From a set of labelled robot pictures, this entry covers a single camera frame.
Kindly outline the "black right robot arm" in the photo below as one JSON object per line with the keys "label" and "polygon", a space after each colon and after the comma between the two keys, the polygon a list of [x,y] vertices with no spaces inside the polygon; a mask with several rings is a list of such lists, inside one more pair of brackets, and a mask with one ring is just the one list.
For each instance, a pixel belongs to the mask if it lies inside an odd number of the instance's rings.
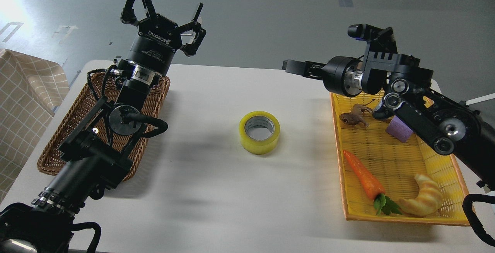
{"label": "black right robot arm", "polygon": [[494,128],[467,104],[431,89],[433,71],[398,52],[391,27],[353,24],[348,36],[367,43],[362,57],[336,56],[327,64],[286,60],[283,70],[321,80],[327,91],[346,97],[384,91],[375,119],[398,117],[436,153],[461,160],[479,177],[479,187],[493,191]]}

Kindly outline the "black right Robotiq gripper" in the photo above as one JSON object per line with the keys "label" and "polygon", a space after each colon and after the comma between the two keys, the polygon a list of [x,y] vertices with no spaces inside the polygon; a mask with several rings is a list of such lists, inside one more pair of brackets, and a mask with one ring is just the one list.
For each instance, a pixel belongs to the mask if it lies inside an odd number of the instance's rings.
{"label": "black right Robotiq gripper", "polygon": [[327,91],[346,97],[355,97],[362,91],[360,79],[364,73],[358,67],[362,61],[347,56],[336,56],[324,66],[311,61],[283,61],[282,70],[287,73],[323,80]]}

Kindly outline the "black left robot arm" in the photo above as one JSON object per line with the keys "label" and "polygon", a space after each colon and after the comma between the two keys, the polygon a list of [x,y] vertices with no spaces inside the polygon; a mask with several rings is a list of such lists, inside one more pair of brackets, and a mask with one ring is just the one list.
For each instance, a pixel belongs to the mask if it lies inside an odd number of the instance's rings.
{"label": "black left robot arm", "polygon": [[187,24],[156,13],[152,0],[126,0],[120,20],[138,29],[125,59],[88,72],[96,102],[60,144],[64,166],[30,205],[13,203],[1,212],[2,253],[67,253],[74,232],[92,229],[87,252],[95,253],[101,227],[75,223],[85,200],[99,200],[133,167],[131,152],[141,140],[164,133],[168,124],[147,115],[151,92],[163,83],[177,51],[196,54],[206,35],[200,3]]}

